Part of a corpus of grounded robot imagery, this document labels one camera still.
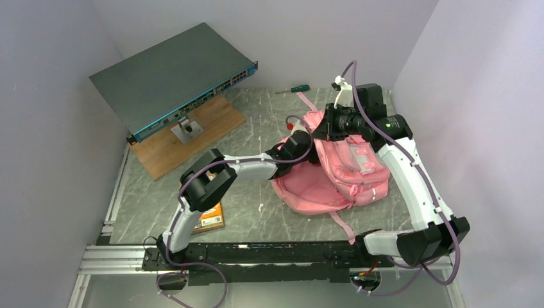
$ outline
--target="green screwdriver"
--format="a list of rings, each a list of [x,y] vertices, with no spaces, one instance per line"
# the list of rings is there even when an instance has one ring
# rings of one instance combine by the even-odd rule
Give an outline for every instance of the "green screwdriver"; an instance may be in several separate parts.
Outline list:
[[[290,90],[287,90],[287,91],[276,92],[276,94],[287,93],[287,92],[291,92],[291,93],[305,92],[305,91],[308,91],[308,90],[310,90],[309,85],[299,85],[298,87],[291,88]]]

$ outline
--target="wooden board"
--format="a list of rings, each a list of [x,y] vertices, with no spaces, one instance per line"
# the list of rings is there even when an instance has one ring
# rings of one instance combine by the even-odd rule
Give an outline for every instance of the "wooden board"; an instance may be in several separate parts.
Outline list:
[[[194,120],[203,132],[188,143],[183,144],[170,130],[178,124],[175,121],[144,141],[130,146],[155,181],[246,121],[246,117],[223,96],[206,102],[193,112]]]

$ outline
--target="pink strap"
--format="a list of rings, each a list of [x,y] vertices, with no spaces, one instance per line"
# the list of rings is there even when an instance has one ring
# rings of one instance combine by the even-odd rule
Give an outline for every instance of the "pink strap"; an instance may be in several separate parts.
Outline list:
[[[347,223],[345,223],[340,216],[338,216],[338,212],[329,212],[330,217],[334,219],[334,221],[344,229],[346,234],[348,235],[348,242],[350,242],[350,245],[353,245],[355,243],[355,233],[353,230],[348,226]]]
[[[297,92],[296,95],[298,95],[298,97],[300,99],[302,99],[302,101],[308,106],[310,107],[310,110],[311,111],[318,111],[318,109],[316,108],[316,106],[304,95],[302,94],[302,92]]]

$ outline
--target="white wall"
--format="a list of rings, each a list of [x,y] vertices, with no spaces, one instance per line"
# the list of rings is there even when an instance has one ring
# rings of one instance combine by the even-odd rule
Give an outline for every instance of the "white wall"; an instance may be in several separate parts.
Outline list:
[[[440,0],[393,88],[437,188],[471,223],[468,307],[543,305],[543,42],[543,1]]]
[[[1,307],[66,307],[126,130],[87,76],[121,57],[90,1],[0,0]]]
[[[391,88],[438,0],[92,0],[124,58],[201,22],[259,71],[242,87],[329,87],[352,59]]]

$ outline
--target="backpack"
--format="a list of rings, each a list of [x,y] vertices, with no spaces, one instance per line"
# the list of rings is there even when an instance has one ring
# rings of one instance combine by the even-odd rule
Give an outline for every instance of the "backpack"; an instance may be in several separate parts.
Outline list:
[[[297,95],[311,109],[303,118],[314,130],[325,112],[318,111],[301,92]],[[314,139],[314,143],[320,165],[309,161],[297,164],[287,175],[272,180],[272,187],[296,212],[306,215],[329,213],[344,228],[353,244],[353,230],[336,211],[367,205],[387,196],[391,173],[378,161],[370,143],[360,136],[350,135],[334,142]]]

